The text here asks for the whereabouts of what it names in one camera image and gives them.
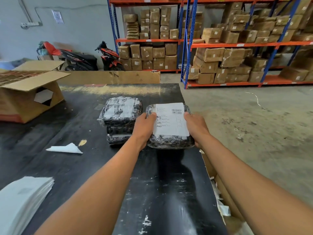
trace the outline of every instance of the table surface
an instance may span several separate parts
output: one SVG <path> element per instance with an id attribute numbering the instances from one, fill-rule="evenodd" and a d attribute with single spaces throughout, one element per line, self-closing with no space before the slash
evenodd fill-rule
<path id="1" fill-rule="evenodd" d="M 0 122 L 0 189 L 23 176 L 55 179 L 23 234 L 33 234 L 118 151 L 108 145 L 106 130 L 97 121 L 108 98 L 138 97 L 144 109 L 155 103 L 184 102 L 178 84 L 124 85 L 123 92 L 112 93 L 114 87 L 101 94 L 95 87 L 63 90 L 66 101 L 31 122 Z M 82 139 L 87 140 L 80 146 L 83 154 L 45 150 L 71 142 L 78 145 Z M 199 149 L 142 150 L 113 234 L 227 234 Z"/>

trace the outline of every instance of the stack of paper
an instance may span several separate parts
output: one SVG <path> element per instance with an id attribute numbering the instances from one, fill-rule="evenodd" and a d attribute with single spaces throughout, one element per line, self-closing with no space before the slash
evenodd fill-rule
<path id="1" fill-rule="evenodd" d="M 0 234 L 20 235 L 54 184 L 52 177 L 26 176 L 0 191 Z"/>

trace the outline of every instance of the motorcycle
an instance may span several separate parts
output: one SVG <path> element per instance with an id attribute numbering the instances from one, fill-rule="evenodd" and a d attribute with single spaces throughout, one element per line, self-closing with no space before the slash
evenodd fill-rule
<path id="1" fill-rule="evenodd" d="M 60 51 L 64 58 L 75 63 L 69 64 L 65 71 L 98 71 L 97 58 L 94 55 L 74 53 L 64 49 Z"/>
<path id="2" fill-rule="evenodd" d="M 106 43 L 102 41 L 102 43 L 95 49 L 95 51 L 101 51 L 102 62 L 103 62 L 103 70 L 104 71 L 125 71 L 123 65 L 118 61 L 119 55 L 113 50 L 107 48 Z"/>

